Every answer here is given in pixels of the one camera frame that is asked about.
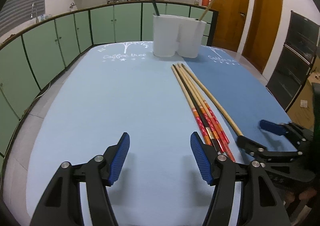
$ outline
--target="light blue tablecloth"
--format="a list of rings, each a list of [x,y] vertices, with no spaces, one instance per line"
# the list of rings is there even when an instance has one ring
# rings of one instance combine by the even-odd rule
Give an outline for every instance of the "light blue tablecloth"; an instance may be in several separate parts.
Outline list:
[[[218,54],[219,62],[215,59],[217,52],[201,47],[198,58],[187,62],[180,56],[158,58],[152,54],[151,42],[116,43],[91,49],[62,86],[34,144],[26,193],[29,215],[32,216],[62,162],[86,163],[116,144],[123,132],[128,132],[131,145],[127,159],[119,180],[108,188],[119,225],[202,225],[214,188],[202,180],[193,157],[190,135],[194,131],[199,133],[199,129],[171,65],[177,62],[189,65],[236,122],[245,108],[236,103],[247,95],[244,89],[233,88],[232,81],[239,79],[247,79],[243,81],[244,88],[256,90],[257,96],[266,95],[267,104],[276,106],[266,116],[269,120],[282,117],[288,121],[285,112],[255,78],[226,53]],[[225,68],[238,78],[229,81]],[[219,92],[211,87],[217,80],[224,86]],[[223,99],[223,94],[229,91],[233,94]],[[236,160],[242,162],[228,125],[207,101],[230,139]],[[260,116],[252,112],[260,108],[257,104],[259,101],[247,103],[251,107],[245,118],[252,118],[248,119],[250,125],[245,132],[250,136],[260,133],[256,129]],[[283,142],[284,148],[290,150]],[[238,183],[229,225],[236,224],[239,198]],[[81,203],[85,225],[91,225],[83,183]]]

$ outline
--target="gray roller shutter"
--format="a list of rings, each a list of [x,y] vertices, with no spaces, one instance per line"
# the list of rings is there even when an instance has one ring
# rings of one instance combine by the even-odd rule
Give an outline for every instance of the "gray roller shutter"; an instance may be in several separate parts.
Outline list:
[[[33,2],[36,2],[38,5],[38,16],[44,14],[44,0],[6,1],[0,11],[0,36],[30,19]]]

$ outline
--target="dark blue tablecloth section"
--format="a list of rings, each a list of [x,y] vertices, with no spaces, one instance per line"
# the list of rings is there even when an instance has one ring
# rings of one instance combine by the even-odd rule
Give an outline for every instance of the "dark blue tablecloth section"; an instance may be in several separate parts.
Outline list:
[[[210,47],[201,47],[197,58],[184,60],[244,136],[270,151],[296,150],[284,136],[259,129],[258,123],[262,119],[287,123],[290,118],[259,80],[236,60],[223,50]]]

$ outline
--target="blue gripper pad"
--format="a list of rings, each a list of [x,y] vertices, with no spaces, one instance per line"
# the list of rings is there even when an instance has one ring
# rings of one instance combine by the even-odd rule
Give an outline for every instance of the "blue gripper pad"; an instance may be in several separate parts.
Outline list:
[[[196,137],[195,133],[191,134],[190,145],[191,145],[193,155],[195,156],[198,168],[200,170],[200,174],[202,176],[202,179],[205,180],[208,184],[210,184],[213,181],[213,178],[211,175],[211,165],[202,149],[203,142],[202,141],[200,142],[200,141]]]
[[[261,129],[269,131],[269,132],[276,134],[278,136],[283,136],[286,134],[286,129],[284,127],[282,127],[281,125],[278,125],[276,123],[264,120],[264,119],[262,119],[259,122],[259,126]]]
[[[110,165],[110,175],[108,181],[110,185],[113,185],[115,181],[118,180],[124,160],[127,156],[130,147],[130,137],[126,134],[124,140],[122,141],[120,147],[118,148],[115,157],[113,158],[111,165]]]

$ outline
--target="white container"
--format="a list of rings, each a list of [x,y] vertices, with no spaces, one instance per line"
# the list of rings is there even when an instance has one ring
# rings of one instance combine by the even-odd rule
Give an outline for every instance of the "white container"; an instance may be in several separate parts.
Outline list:
[[[180,19],[179,47],[177,53],[182,57],[196,58],[201,46],[206,23],[191,18]]]
[[[180,22],[177,16],[153,15],[153,54],[155,56],[174,56],[179,47]]]

